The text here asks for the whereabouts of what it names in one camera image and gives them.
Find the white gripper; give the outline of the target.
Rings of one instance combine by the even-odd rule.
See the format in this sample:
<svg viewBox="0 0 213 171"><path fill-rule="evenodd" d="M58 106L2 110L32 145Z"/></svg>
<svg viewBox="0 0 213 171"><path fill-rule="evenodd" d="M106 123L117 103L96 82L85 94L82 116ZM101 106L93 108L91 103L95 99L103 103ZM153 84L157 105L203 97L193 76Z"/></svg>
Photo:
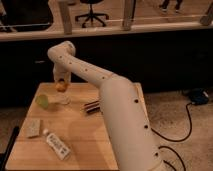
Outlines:
<svg viewBox="0 0 213 171"><path fill-rule="evenodd" d="M68 89L71 80L71 73L64 69L59 64L55 64L53 67L54 86L57 86L58 81L63 79L65 81L65 89Z"/></svg>

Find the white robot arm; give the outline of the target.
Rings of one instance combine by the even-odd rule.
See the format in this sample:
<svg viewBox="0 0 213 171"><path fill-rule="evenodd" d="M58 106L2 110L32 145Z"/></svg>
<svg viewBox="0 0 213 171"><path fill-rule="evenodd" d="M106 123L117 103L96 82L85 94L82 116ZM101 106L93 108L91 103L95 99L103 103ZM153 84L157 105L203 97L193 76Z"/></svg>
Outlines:
<svg viewBox="0 0 213 171"><path fill-rule="evenodd" d="M166 171L135 85L126 77L75 57L76 48L64 41L48 49L54 80L69 75L99 89L100 111L120 171Z"/></svg>

